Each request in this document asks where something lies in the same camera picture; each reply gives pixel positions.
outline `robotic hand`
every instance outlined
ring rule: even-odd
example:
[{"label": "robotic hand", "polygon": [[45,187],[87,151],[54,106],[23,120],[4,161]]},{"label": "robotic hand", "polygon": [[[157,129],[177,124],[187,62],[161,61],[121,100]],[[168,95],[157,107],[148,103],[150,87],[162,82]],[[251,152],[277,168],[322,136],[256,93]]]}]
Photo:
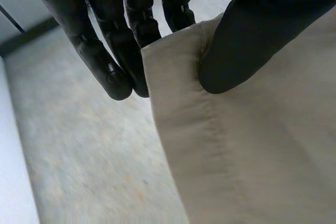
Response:
[{"label": "robotic hand", "polygon": [[330,10],[336,0],[233,0],[199,68],[205,90],[228,91]]},{"label": "robotic hand", "polygon": [[[87,0],[119,65],[106,51],[88,16],[85,0],[43,0],[79,56],[115,100],[132,89],[148,97],[140,48],[161,38],[153,18],[153,0],[125,0],[131,29],[124,18],[123,0]],[[190,0],[162,0],[165,18],[174,32],[195,23]]]}]

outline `beige cloth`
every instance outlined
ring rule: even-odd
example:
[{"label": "beige cloth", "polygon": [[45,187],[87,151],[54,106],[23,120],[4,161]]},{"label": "beige cloth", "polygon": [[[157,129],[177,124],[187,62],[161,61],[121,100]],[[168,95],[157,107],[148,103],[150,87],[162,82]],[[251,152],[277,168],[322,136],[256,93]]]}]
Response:
[{"label": "beige cloth", "polygon": [[197,66],[219,20],[142,50],[190,222],[336,223],[336,8],[250,80],[211,95]]}]

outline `white wall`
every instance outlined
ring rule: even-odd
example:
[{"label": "white wall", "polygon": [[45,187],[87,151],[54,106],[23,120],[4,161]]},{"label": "white wall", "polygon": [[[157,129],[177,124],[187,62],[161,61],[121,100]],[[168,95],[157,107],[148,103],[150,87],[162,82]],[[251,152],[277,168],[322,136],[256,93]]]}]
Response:
[{"label": "white wall", "polygon": [[12,18],[27,30],[50,17],[41,0],[0,0],[0,5]]},{"label": "white wall", "polygon": [[5,223],[39,221],[0,56],[0,224]]}]

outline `gray floor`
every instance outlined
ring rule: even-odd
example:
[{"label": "gray floor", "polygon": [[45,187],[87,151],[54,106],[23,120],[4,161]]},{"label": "gray floor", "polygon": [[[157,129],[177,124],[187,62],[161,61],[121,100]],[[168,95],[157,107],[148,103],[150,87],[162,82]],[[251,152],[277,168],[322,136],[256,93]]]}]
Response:
[{"label": "gray floor", "polygon": [[[228,3],[190,6],[201,21]],[[59,28],[5,63],[42,223],[187,223],[149,99],[111,100]]]}]

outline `baseboard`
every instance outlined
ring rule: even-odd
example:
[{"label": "baseboard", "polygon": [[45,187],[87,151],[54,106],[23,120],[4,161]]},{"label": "baseboard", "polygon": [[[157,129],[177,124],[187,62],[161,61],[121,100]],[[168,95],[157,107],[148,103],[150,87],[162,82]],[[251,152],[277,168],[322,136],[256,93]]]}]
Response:
[{"label": "baseboard", "polygon": [[30,41],[36,39],[37,37],[47,33],[48,31],[54,29],[58,26],[58,23],[54,20],[54,18],[49,18],[37,26],[29,29],[23,34],[15,36],[9,40],[4,41],[0,44],[0,55],[5,58],[12,51],[17,48],[29,43]]}]

